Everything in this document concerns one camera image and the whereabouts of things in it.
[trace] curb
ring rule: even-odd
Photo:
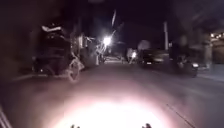
[[[25,80],[25,79],[28,79],[28,78],[31,78],[31,77],[33,77],[32,74],[23,75],[23,76],[19,76],[19,77],[13,78],[12,81],[16,82],[16,81]]]
[[[208,75],[198,74],[198,77],[224,82],[224,76],[223,76],[223,78],[221,78],[221,77],[216,77],[216,76],[208,76]]]

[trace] dark sky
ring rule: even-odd
[[[87,15],[89,15],[87,17],[91,17],[92,20],[96,15],[101,15],[102,24],[108,26],[108,23],[111,23],[113,12],[116,10],[115,26],[124,23],[120,38],[131,47],[136,46],[141,39],[157,40],[155,38],[160,38],[159,36],[163,33],[162,26],[167,12],[167,0],[92,1],[101,2],[86,6]]]
[[[167,0],[112,0],[118,17],[125,22],[122,37],[130,47],[136,47],[142,39],[153,42],[155,47],[163,43],[163,22],[166,18]]]

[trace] road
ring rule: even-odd
[[[108,64],[80,81],[33,77],[5,85],[1,106],[14,128],[223,128],[224,83]]]

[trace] night sky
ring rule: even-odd
[[[74,0],[68,0],[68,7],[64,14],[68,14],[74,9]],[[86,24],[92,24],[95,17],[100,18],[103,27],[110,28],[111,19],[114,10],[117,11],[115,21],[116,28],[119,24],[124,23],[121,31],[119,31],[119,40],[125,42],[128,47],[136,47],[140,40],[146,39],[156,45],[161,46],[163,43],[163,22],[166,20],[167,0],[90,0],[95,1],[88,3],[83,8],[84,20],[83,27],[85,30],[96,29],[96,27],[87,27]]]
[[[142,39],[154,42],[155,47],[161,46],[167,0],[110,0],[105,3],[110,17],[111,10],[116,9],[117,22],[125,23],[120,32],[122,35],[120,40],[129,47],[136,47]]]

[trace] person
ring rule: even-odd
[[[172,59],[172,65],[174,68],[177,68],[177,64],[180,61],[179,58],[181,56],[189,57],[190,56],[190,48],[187,44],[187,38],[186,36],[181,36],[177,42],[174,42],[172,44],[172,47],[170,48],[169,54],[170,58]]]

